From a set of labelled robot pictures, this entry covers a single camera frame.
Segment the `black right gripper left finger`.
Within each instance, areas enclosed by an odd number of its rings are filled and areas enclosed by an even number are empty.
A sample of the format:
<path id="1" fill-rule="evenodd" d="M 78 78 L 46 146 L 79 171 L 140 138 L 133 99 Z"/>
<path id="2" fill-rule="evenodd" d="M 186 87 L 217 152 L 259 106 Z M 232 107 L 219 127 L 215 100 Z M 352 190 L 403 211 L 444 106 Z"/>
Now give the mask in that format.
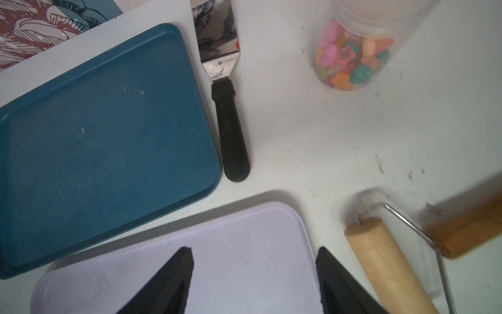
<path id="1" fill-rule="evenodd" d="M 119 313 L 184 313 L 192 280 L 192 250 L 181 247 Z"/>

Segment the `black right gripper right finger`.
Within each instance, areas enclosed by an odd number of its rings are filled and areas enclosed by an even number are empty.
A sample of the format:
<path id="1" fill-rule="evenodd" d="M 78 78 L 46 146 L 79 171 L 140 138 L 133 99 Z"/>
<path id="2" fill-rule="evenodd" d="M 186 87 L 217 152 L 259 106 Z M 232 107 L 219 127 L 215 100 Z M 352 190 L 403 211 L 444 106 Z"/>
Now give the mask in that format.
<path id="1" fill-rule="evenodd" d="M 229 78 L 214 81 L 212 99 L 216 107 L 222 163 L 226 177 L 235 183 L 250 174 L 250 159 L 235 103 L 235 89 Z"/>

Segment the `lilac silicone mat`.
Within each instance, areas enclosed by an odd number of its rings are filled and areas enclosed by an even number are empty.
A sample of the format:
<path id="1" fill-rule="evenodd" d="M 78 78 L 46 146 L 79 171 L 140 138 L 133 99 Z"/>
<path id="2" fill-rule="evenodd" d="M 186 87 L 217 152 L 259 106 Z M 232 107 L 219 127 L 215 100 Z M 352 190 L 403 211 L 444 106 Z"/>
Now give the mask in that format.
<path id="1" fill-rule="evenodd" d="M 321 313 L 302 219 L 271 202 L 46 273 L 32 313 L 115 313 L 181 247 L 193 253 L 187 313 Z"/>

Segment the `wooden rolling pin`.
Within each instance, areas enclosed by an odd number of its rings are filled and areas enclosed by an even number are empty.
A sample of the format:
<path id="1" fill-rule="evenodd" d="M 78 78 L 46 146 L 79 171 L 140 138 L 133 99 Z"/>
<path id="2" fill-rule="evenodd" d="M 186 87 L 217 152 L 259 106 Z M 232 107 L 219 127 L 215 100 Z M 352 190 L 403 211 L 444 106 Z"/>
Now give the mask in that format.
<path id="1" fill-rule="evenodd" d="M 385 209 L 422 238 L 435 252 L 448 311 L 456 312 L 446 259 L 457 259 L 501 235 L 501 199 L 494 198 L 448 221 L 422 231 L 387 203 L 358 212 L 345 229 L 356 255 L 383 308 L 388 313 L 436 313 L 437 308 L 414 273 L 384 220 L 373 212 Z"/>

